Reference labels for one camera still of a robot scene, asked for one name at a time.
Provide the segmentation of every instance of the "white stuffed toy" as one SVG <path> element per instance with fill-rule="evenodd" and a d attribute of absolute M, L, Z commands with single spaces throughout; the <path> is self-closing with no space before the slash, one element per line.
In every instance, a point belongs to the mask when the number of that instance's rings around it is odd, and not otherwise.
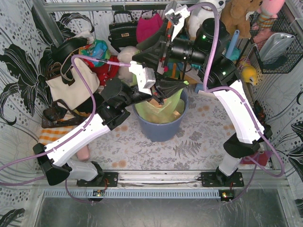
<path fill-rule="evenodd" d="M 209 2 L 216 6 L 219 15 L 225 7 L 225 0 L 200 0 L 199 2 Z M 210 7 L 198 7 L 194 9 L 188 21 L 188 32 L 191 37 L 195 37 L 197 30 L 208 18 L 214 18 L 214 13 Z"/>
<path fill-rule="evenodd" d="M 138 49 L 134 46 L 125 47 L 117 56 L 119 62 L 130 63 L 132 57 L 138 52 Z M 132 80 L 133 73 L 128 70 L 128 67 L 120 67 L 118 71 L 118 78 L 122 80 Z"/>

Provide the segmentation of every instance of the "stuffed animal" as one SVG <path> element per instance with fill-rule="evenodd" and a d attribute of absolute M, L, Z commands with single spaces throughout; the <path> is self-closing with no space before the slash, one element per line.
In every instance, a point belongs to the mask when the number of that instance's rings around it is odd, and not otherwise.
<path fill-rule="evenodd" d="M 132 57 L 138 52 L 138 49 L 134 46 L 125 47 L 119 54 L 118 60 L 123 63 L 130 63 L 132 61 Z M 128 70 L 128 67 L 120 67 L 118 71 L 118 78 L 122 80 L 132 80 L 133 73 Z"/>
<path fill-rule="evenodd" d="M 260 8 L 262 0 L 231 0 L 221 14 L 221 21 L 225 24 L 229 34 L 240 31 L 240 39 L 250 38 L 249 17 Z"/>
<path fill-rule="evenodd" d="M 261 28 L 270 28 L 278 18 L 277 13 L 281 10 L 285 0 L 263 0 L 261 7 L 257 10 L 260 14 L 257 19 L 257 25 Z"/>
<path fill-rule="evenodd" d="M 255 67 L 250 64 L 250 60 L 244 57 L 240 61 L 240 70 L 244 82 L 256 85 L 258 82 L 258 73 Z"/>
<path fill-rule="evenodd" d="M 219 14 L 225 7 L 225 0 L 199 0 L 199 2 L 209 2 L 216 6 Z M 208 18 L 214 18 L 214 13 L 209 7 L 199 7 L 193 10 L 188 21 L 188 32 L 191 37 L 195 37 L 197 30 Z"/>

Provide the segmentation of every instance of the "blue handle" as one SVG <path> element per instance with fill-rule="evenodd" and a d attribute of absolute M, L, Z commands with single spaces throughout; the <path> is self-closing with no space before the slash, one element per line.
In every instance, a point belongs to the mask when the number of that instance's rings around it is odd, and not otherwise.
<path fill-rule="evenodd" d="M 239 30 L 236 30 L 235 33 L 233 34 L 232 36 L 232 41 L 231 41 L 231 44 L 229 44 L 229 47 L 228 47 L 228 50 L 225 54 L 225 57 L 230 59 L 231 55 L 232 55 L 232 51 L 236 45 L 236 42 L 239 38 L 239 35 L 240 35 L 240 31 Z"/>

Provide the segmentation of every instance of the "white tote bag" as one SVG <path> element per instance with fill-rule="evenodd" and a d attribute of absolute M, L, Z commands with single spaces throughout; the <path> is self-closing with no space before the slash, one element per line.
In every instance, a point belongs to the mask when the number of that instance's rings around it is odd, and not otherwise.
<path fill-rule="evenodd" d="M 75 58 L 75 64 L 84 77 L 91 92 L 94 93 L 100 84 L 96 73 L 92 72 L 80 58 Z M 74 79 L 74 82 L 71 85 L 64 84 L 61 76 L 50 78 L 46 82 L 51 89 L 53 101 L 62 99 L 68 107 L 73 110 L 86 101 L 90 97 L 90 94 L 74 67 L 71 69 L 71 72 Z"/>

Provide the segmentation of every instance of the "patterned floor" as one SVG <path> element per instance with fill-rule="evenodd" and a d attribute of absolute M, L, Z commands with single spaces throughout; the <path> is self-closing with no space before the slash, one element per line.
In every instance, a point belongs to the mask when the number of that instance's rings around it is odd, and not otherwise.
<path fill-rule="evenodd" d="M 217 99 L 198 95 L 192 87 L 187 93 L 189 110 L 173 139 L 148 140 L 128 107 L 131 116 L 120 127 L 89 144 L 90 160 L 103 169 L 216 169 L 225 154 L 223 143 L 235 133 L 234 127 Z"/>

